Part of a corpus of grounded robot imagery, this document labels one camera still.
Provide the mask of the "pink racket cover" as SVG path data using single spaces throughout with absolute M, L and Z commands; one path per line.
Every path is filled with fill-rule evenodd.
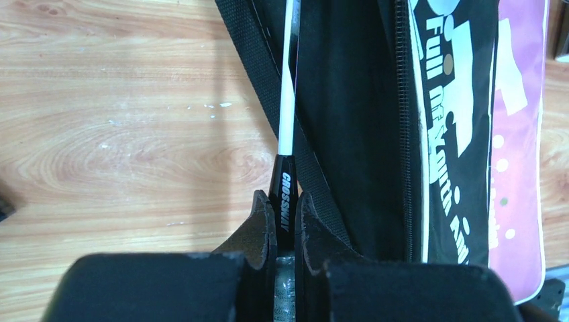
M 539 187 L 547 1 L 501 1 L 493 109 L 488 264 L 513 302 L 544 283 Z

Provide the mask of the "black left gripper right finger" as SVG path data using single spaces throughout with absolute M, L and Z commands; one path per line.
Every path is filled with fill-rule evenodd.
M 296 220 L 298 321 L 521 320 L 492 270 L 368 260 L 327 228 L 309 193 Z

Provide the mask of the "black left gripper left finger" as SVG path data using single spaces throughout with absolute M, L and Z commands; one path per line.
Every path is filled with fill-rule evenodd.
M 98 253 L 62 277 L 43 321 L 271 321 L 274 211 L 264 191 L 212 252 Z

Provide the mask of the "black racket cover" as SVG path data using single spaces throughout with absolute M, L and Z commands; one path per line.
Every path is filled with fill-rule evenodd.
M 377 261 L 489 265 L 497 1 L 302 1 L 294 154 Z

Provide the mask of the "black silver racket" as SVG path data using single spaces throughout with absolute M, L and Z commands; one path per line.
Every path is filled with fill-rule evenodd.
M 301 25 L 301 2 L 287 1 L 280 84 L 278 150 L 270 183 L 274 209 L 277 257 L 274 279 L 273 319 L 295 321 L 295 215 L 299 200 L 296 162 L 293 156 L 297 61 Z

